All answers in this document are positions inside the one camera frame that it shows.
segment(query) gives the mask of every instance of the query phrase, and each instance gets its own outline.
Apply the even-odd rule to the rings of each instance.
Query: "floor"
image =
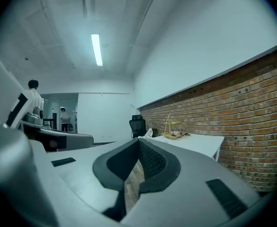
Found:
[[[127,213],[138,201],[139,184],[144,181],[143,167],[140,161],[136,163],[125,181],[125,208]]]

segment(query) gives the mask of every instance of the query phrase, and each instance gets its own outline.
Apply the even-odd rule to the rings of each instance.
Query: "black pants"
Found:
[[[68,123],[62,123],[62,131],[68,132]]]

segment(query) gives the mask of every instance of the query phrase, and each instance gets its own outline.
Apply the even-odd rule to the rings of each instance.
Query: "brick wall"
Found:
[[[220,164],[258,191],[277,185],[277,50],[140,112],[159,133],[174,113],[183,132],[225,136]]]

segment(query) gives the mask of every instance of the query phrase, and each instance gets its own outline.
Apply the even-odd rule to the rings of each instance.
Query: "ceiling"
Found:
[[[13,0],[0,20],[0,58],[17,79],[133,75],[180,0]],[[103,67],[91,34],[99,34]]]

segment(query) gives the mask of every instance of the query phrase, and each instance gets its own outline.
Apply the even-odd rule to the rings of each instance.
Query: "black office chair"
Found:
[[[129,121],[129,124],[132,129],[133,138],[146,134],[146,120],[141,115],[132,115],[132,120]]]

